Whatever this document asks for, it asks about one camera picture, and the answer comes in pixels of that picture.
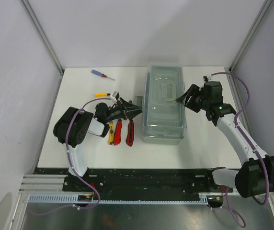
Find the green toolbox with clear lid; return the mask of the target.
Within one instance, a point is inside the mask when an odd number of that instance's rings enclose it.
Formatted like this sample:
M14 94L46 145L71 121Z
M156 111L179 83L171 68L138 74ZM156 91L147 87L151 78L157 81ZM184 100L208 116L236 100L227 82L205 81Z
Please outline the green toolbox with clear lid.
M184 138L185 108L176 102L183 94L182 65L148 63L142 99L141 137L145 143L177 145Z

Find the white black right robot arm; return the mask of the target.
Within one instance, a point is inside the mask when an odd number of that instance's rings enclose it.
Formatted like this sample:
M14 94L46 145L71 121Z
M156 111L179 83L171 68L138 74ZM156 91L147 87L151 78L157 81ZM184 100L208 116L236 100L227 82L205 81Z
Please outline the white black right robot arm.
M205 188L216 192L222 185L235 188L244 197L274 192L274 156L269 156L252 139L237 120L232 105L224 103L222 85L218 81L205 82L203 87L193 84L176 102L205 115L230 142L241 168L231 170L216 168L212 176L205 179Z

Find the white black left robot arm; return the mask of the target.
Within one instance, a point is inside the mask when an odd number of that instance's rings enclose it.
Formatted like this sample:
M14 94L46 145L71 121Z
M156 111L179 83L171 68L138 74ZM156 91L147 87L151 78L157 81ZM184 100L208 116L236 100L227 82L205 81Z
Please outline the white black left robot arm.
M110 123L117 121L115 131L112 132L114 139L113 144L121 143L122 120L128 120L128 132L126 144L133 146L134 143L134 121L133 119L142 113L142 107L131 102L125 101L123 98L114 100L113 105L108 106L104 102L107 98L93 99L85 104L88 105L95 101L100 101L95 106L95 112L91 113L75 107L69 107L61 118L56 122L53 135L58 142L66 147L67 158L69 162L69 173L76 176L73 180L73 186L78 191L85 191L89 188L90 182L84 176L88 166L86 164L83 151L80 145L84 141L88 133L105 137L111 130Z

